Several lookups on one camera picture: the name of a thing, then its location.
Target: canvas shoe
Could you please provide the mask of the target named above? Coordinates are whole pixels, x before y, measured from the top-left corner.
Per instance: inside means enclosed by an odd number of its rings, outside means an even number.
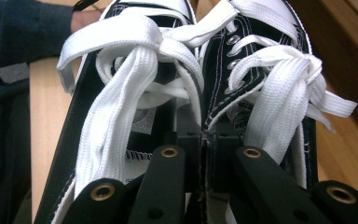
[[[300,187],[310,188],[317,181],[314,121],[333,131],[322,112],[347,117],[356,103],[326,90],[322,62],[285,1],[223,0],[197,26],[200,42],[208,39],[200,50],[208,216],[210,223],[234,223],[225,175],[237,143],[229,137],[263,148]]]
[[[61,223],[93,180],[127,184],[144,173],[164,134],[176,129],[176,108],[190,103],[191,132],[200,132],[198,52],[173,29],[194,22],[186,0],[117,0],[100,21],[68,38],[57,68],[73,100],[37,223]],[[70,62],[82,55],[75,85]]]

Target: person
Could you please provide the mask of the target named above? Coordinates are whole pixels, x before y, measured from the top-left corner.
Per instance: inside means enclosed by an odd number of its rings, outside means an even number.
[[[0,67],[59,55],[70,34],[100,16],[100,10],[0,0]],[[0,223],[13,222],[31,187],[28,86],[27,79],[7,84],[0,78]]]

